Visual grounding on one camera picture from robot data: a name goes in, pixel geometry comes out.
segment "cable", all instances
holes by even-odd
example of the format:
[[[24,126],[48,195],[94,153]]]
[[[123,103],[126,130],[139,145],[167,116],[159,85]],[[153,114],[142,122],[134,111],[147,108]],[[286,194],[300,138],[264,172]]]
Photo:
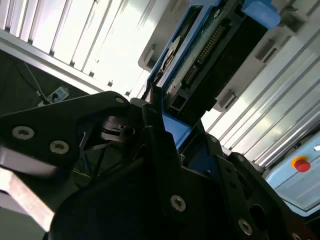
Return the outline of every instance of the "cable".
[[[91,178],[89,175],[85,174],[84,172],[79,171],[79,170],[76,169],[76,168],[72,169],[72,171],[73,171],[74,173],[76,173],[76,174],[79,174],[79,175],[81,175],[81,176],[85,176],[85,177],[87,177],[87,178],[89,178],[89,179]]]
[[[41,93],[38,91],[38,89],[36,87],[34,87],[29,81],[27,81],[27,79],[25,78],[25,76],[22,74],[22,72],[20,71],[20,68],[18,67],[17,63],[11,58],[11,57],[7,57],[15,66],[15,69],[17,71],[17,73],[19,74],[19,76],[22,78],[22,80],[24,80],[24,82],[33,90],[35,91],[35,93],[38,95],[38,97],[43,101],[43,103],[45,105],[49,104],[50,102],[46,100],[45,96],[42,96]]]
[[[99,173],[99,170],[100,170],[102,161],[103,161],[103,159],[104,159],[106,150],[107,150],[106,147],[101,150],[100,156],[99,156],[99,158],[98,158],[98,161],[97,161],[97,163],[96,163],[96,166],[95,166],[94,171],[93,171],[93,174],[92,174],[91,182],[94,182],[94,181],[98,178],[98,173]]]
[[[24,65],[25,65],[26,69],[28,69],[29,73],[31,74],[31,76],[32,76],[33,80],[35,81],[36,85],[38,86],[38,89],[39,89],[40,93],[42,94],[42,96],[43,96],[48,102],[50,102],[49,98],[47,98],[46,95],[44,94],[44,92],[42,91],[42,89],[41,89],[41,87],[40,87],[37,79],[35,78],[34,74],[33,74],[32,71],[30,70],[28,64],[27,64],[25,61],[24,61],[23,63],[24,63]]]
[[[87,172],[89,173],[89,175],[91,175],[92,170],[91,170],[91,166],[90,166],[90,162],[89,162],[87,154],[83,155],[83,161],[84,161],[84,166],[85,166]]]

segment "black cable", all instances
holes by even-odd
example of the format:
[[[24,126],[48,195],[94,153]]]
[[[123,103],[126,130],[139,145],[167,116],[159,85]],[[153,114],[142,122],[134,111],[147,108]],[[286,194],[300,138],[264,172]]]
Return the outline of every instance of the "black cable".
[[[96,163],[96,166],[95,166],[93,174],[92,174],[92,178],[91,178],[91,181],[90,181],[91,183],[94,182],[95,180],[97,180],[97,178],[98,178],[98,173],[99,173],[102,161],[104,159],[106,150],[107,150],[106,147],[101,150],[101,153],[99,155],[98,161]]]
[[[49,104],[49,102],[46,100],[45,96],[42,96],[39,93],[39,90],[37,88],[35,88],[30,82],[27,81],[27,79],[25,78],[25,76],[23,75],[23,73],[21,72],[21,70],[19,69],[19,66],[17,65],[17,63],[9,56],[7,56],[7,58],[13,63],[13,65],[15,66],[15,69],[17,71],[17,73],[19,74],[19,76],[24,80],[24,82],[32,89],[35,91],[35,93],[37,94],[37,96],[43,101],[43,104],[47,105]]]
[[[84,161],[84,165],[85,165],[86,171],[88,172],[89,175],[91,175],[92,174],[92,170],[91,170],[91,165],[90,165],[89,158],[88,158],[87,154],[83,155],[83,161]]]

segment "metal plate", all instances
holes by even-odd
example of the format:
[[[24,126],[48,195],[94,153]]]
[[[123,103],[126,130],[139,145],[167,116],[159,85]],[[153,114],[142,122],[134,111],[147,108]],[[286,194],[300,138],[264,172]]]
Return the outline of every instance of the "metal plate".
[[[149,76],[139,57],[169,1],[2,0],[0,50],[89,94],[136,97]]]

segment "black metal frame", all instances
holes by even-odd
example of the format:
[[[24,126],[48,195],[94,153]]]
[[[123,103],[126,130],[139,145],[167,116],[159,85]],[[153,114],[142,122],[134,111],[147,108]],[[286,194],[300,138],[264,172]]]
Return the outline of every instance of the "black metal frame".
[[[316,240],[242,155],[225,159],[219,141],[200,123],[182,151],[187,166],[181,166],[173,136],[165,131],[157,87],[151,104],[129,104],[115,92],[104,92],[0,117],[1,167],[22,174],[28,184],[46,188],[47,179],[60,186],[81,152],[105,146],[99,130],[110,116],[135,126],[134,134],[123,138],[125,162],[63,201],[49,239],[283,240],[296,234]],[[16,126],[34,129],[34,137],[15,139]],[[51,152],[54,140],[68,143],[69,152]],[[8,158],[13,155],[18,159]],[[204,160],[208,168],[193,164]],[[265,229],[250,212],[255,205],[266,215]]]

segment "blue plastic part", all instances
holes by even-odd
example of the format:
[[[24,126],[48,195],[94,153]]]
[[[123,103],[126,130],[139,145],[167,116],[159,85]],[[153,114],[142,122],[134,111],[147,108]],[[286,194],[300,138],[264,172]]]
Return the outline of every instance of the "blue plastic part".
[[[207,20],[209,14],[211,12],[211,9],[213,7],[217,7],[220,4],[220,2],[221,2],[221,0],[190,0],[190,4],[188,6],[188,9],[185,12],[180,24],[178,25],[175,32],[171,36],[170,41],[168,42],[168,44],[164,48],[164,51],[162,52],[161,56],[157,60],[154,68],[152,69],[152,71],[150,73],[150,76],[147,80],[148,86],[150,85],[151,80],[153,80],[155,78],[155,75],[157,74],[156,70],[159,69],[159,67],[161,66],[161,64],[167,54],[168,49],[170,48],[171,44],[174,42],[174,40],[178,36],[178,31],[179,31],[181,25],[183,24],[185,18],[187,17],[188,12],[191,9],[191,7],[197,6],[197,7],[202,7],[202,9],[201,9],[199,15],[197,16],[195,22],[193,23],[191,29],[189,30],[187,36],[185,37],[178,52],[176,53],[169,68],[166,70],[166,72],[164,73],[161,80],[157,83],[157,86],[161,87],[162,89],[166,88],[166,85],[168,84],[169,80],[172,78],[173,74],[175,73],[179,63],[181,62],[181,60],[185,56],[185,54],[188,51],[193,40],[195,39],[198,32],[202,28],[203,24]],[[263,6],[260,6],[261,10],[258,13],[256,13],[257,16],[261,15],[261,13],[264,16],[266,14],[266,12],[268,12],[268,10],[272,11],[272,13],[273,13],[274,7],[271,5],[271,3],[269,3],[269,4],[267,4],[267,3],[263,4]],[[256,16],[256,18],[254,17],[254,14],[252,11],[254,9],[257,9],[256,8],[257,3],[254,3],[254,1],[247,1],[246,4],[247,4],[247,6],[244,10],[247,11],[248,13],[250,13],[251,14],[250,16],[253,19],[255,19],[255,20],[258,19],[257,21],[261,24],[268,23],[269,24],[268,26],[272,25],[271,21],[266,17],[262,17],[262,18],[261,17],[258,18],[257,16]],[[190,134],[191,128],[189,126],[187,126],[186,124],[176,120],[175,118],[167,115],[164,112],[163,112],[163,121],[164,121],[165,129],[168,132],[172,133],[172,135],[174,137],[175,144],[176,144],[177,148],[179,148],[181,146],[181,144],[183,143],[183,141]]]
[[[278,164],[266,177],[266,181],[295,213],[307,217],[320,210],[320,132],[293,154]],[[311,168],[298,172],[291,162],[298,156],[306,156]]]
[[[271,0],[246,0],[241,10],[267,29],[275,28],[281,20]]]
[[[191,133],[191,127],[166,113],[162,114],[162,118],[165,130],[173,135],[175,146],[178,149]]]
[[[216,7],[220,4],[221,0],[192,0],[190,5],[188,6],[188,10],[185,12],[179,26],[173,33],[170,41],[165,47],[165,50],[162,52],[161,56],[159,57],[158,61],[156,62],[154,68],[151,71],[151,74],[147,80],[148,85],[150,85],[151,79],[154,79],[154,76],[156,73],[156,69],[159,68],[159,66],[162,64],[168,49],[170,48],[171,43],[176,39],[178,31],[182,23],[184,22],[184,19],[188,15],[188,11],[192,6],[201,6],[202,9],[196,18],[193,26],[191,27],[189,33],[187,34],[186,38],[184,39],[182,45],[180,46],[176,56],[173,59],[173,62],[170,64],[169,69],[165,72],[164,76],[162,77],[161,81],[158,82],[157,86],[164,87],[168,83],[169,79],[173,76],[177,66],[179,65],[180,61],[184,57],[185,53],[187,52],[188,48],[192,44],[193,39],[197,36],[197,33],[201,29],[202,25],[208,18],[210,14],[210,10],[213,7]],[[164,113],[162,114],[164,126],[167,132],[171,133],[174,138],[174,142],[177,148],[181,146],[181,144],[184,142],[184,140],[188,137],[188,135],[191,132],[191,127],[182,123],[181,121],[175,119],[172,116],[169,116],[168,114]]]
[[[200,151],[198,151],[195,157],[192,159],[188,169],[202,174],[207,172],[207,175],[210,175],[213,180],[216,182],[219,181],[216,159],[214,156],[208,154],[208,150],[205,145],[202,146]]]

